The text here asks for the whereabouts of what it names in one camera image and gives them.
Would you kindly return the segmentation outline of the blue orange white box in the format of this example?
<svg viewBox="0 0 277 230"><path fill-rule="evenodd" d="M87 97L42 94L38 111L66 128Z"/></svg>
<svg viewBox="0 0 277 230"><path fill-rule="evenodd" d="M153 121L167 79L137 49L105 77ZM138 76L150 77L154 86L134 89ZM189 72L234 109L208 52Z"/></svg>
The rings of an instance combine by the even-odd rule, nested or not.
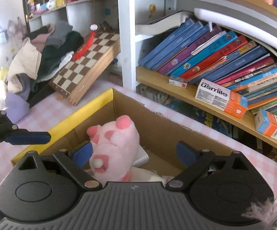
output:
<svg viewBox="0 0 277 230"><path fill-rule="evenodd" d="M277 116L265 111L259 110L255 116L256 131L263 135L277 140Z"/></svg>

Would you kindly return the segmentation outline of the pink pig plush toy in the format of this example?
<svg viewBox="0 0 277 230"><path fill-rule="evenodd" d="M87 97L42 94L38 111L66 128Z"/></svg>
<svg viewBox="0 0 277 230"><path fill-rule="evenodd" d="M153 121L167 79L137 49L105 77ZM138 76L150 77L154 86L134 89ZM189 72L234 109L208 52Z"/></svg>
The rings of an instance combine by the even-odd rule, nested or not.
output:
<svg viewBox="0 0 277 230"><path fill-rule="evenodd" d="M127 182L139 147L139 133L128 115L115 121L87 129L93 147L89 165L102 185L107 182Z"/></svg>

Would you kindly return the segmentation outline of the yellow cardboard box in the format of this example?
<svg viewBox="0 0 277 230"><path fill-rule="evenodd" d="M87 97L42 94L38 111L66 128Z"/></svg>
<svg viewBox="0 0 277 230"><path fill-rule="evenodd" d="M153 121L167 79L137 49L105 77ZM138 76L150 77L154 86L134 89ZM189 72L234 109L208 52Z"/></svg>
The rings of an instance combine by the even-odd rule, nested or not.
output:
<svg viewBox="0 0 277 230"><path fill-rule="evenodd" d="M177 176L183 165L176 144L228 156L231 148L154 113L118 90L109 89L50 130L51 142L29 145L15 155L13 165L29 151L55 164L54 153L66 149L82 174L107 182L161 182Z"/></svg>

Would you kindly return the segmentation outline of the red tassel ornament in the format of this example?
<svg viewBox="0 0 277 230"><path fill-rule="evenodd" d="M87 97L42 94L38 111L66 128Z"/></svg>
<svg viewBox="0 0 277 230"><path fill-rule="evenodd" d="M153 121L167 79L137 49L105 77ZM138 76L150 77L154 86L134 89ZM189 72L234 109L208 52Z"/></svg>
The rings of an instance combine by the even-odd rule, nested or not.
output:
<svg viewBox="0 0 277 230"><path fill-rule="evenodd" d="M79 49L74 55L73 55L73 60L79 60L81 59L85 53L88 51L88 49L91 47L91 45L93 44L93 40L95 38L95 34L96 31L98 29L97 24L92 24L90 26L90 30L91 30L91 34L89 36L88 41L81 47L81 49Z"/></svg>

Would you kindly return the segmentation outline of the small white red box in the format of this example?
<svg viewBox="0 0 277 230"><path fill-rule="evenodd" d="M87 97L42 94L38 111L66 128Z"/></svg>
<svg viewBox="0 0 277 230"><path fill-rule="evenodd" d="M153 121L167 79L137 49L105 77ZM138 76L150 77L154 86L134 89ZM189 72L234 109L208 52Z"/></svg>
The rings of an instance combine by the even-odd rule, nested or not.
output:
<svg viewBox="0 0 277 230"><path fill-rule="evenodd" d="M177 87L187 88L186 80L178 76L170 76L168 83Z"/></svg>

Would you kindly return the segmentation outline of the row of leaning books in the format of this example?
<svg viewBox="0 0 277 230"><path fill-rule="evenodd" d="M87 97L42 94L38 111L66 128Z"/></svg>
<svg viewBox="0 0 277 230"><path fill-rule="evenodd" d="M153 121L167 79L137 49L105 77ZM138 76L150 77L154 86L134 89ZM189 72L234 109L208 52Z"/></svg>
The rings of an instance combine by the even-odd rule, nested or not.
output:
<svg viewBox="0 0 277 230"><path fill-rule="evenodd" d="M228 22L210 26L179 11L149 24L141 34L159 35L160 41L138 64L141 69L184 78L187 86L202 79L244 96L252 114L265 110L277 115L277 52L256 36L235 31Z"/></svg>

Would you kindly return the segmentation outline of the white orange usmile box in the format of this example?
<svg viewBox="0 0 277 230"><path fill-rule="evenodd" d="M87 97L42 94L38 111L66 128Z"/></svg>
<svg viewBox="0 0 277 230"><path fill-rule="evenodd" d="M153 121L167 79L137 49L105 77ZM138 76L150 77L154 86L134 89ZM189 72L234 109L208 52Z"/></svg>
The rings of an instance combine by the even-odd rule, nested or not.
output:
<svg viewBox="0 0 277 230"><path fill-rule="evenodd" d="M248 109L244 96L205 79L200 81L195 98L238 119Z"/></svg>

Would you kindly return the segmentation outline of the wooden chess board box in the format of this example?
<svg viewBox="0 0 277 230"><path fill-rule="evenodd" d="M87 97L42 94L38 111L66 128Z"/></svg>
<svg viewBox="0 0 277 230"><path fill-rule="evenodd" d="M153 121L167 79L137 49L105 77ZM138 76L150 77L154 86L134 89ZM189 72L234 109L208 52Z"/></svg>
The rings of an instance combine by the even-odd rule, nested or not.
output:
<svg viewBox="0 0 277 230"><path fill-rule="evenodd" d="M51 80L50 86L72 105L77 105L119 53L118 33L97 32L85 54L77 60L71 59Z"/></svg>

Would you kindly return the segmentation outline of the pile of clothes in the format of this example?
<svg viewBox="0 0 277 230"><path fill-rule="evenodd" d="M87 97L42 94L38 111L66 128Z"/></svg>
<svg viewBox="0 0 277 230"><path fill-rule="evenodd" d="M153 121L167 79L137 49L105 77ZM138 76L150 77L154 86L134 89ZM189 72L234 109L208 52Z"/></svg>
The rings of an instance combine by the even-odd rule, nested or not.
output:
<svg viewBox="0 0 277 230"><path fill-rule="evenodd" d="M50 80L83 43L82 35L66 21L49 23L23 37L6 75L6 112L12 123L29 113L28 98L38 90L37 84Z"/></svg>

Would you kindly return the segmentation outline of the pink cartoon table mat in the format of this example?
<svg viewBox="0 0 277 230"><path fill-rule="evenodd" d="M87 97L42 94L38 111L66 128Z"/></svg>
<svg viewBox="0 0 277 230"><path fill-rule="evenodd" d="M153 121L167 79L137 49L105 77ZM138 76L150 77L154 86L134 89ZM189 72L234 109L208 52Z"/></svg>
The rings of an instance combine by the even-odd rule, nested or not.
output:
<svg viewBox="0 0 277 230"><path fill-rule="evenodd" d="M30 113L19 122L19 126L31 131L47 131L110 88L114 88L136 100L147 109L158 113L158 115L188 128L190 132L201 135L203 140L212 139L217 144L241 151L268 182L274 194L277 195L277 163L275 161L189 117L105 80L97 81L79 102L78 106L72 106L65 100L58 101L57 94L50 95L35 105ZM23 145L0 144L0 182L12 169L11 159L23 149Z"/></svg>

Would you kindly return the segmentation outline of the white foam block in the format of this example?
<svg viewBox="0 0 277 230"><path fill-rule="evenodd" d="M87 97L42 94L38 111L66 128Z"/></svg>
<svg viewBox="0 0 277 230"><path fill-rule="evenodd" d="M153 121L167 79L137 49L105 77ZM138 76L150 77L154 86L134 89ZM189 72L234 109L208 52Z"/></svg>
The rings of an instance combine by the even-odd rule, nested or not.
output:
<svg viewBox="0 0 277 230"><path fill-rule="evenodd" d="M140 167L140 166L148 163L148 161L149 161L149 156L148 156L147 152L141 146L139 146L137 148L137 152L134 156L134 161L132 163L132 166Z"/></svg>

